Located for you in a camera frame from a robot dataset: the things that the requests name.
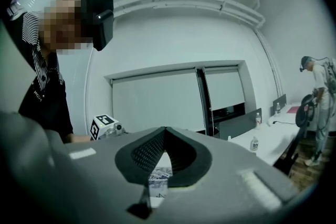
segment white roller blind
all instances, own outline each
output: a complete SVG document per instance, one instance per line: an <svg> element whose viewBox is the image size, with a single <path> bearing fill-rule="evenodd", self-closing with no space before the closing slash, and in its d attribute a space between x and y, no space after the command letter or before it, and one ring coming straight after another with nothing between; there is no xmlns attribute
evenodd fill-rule
<svg viewBox="0 0 336 224"><path fill-rule="evenodd" d="M206 68L212 110L245 102L238 70L235 68Z"/></svg>
<svg viewBox="0 0 336 224"><path fill-rule="evenodd" d="M195 70L139 76L113 82L113 117L128 132L172 126L204 130Z"/></svg>

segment striped shirt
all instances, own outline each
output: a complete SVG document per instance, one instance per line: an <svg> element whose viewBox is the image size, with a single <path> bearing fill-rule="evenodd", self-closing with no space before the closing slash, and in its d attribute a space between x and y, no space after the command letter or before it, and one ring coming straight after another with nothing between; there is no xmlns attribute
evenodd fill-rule
<svg viewBox="0 0 336 224"><path fill-rule="evenodd" d="M23 15L22 26L22 40L32 45L32 55L34 61L34 69L36 72L36 78L39 86L39 93L44 92L46 85L50 81L50 74L57 72L60 85L63 85L64 81L61 73L59 72L59 65L56 53L49 55L49 65L42 56L40 41L38 38L40 19L34 12L28 12Z"/></svg>

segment black cable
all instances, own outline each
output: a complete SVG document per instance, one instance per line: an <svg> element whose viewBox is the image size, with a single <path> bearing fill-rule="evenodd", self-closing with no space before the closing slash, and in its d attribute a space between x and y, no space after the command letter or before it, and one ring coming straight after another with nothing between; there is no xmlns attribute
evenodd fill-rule
<svg viewBox="0 0 336 224"><path fill-rule="evenodd" d="M296 124L296 123L281 122L281 121L273 121L273 124L275 124L276 122L283 123L283 124Z"/></svg>

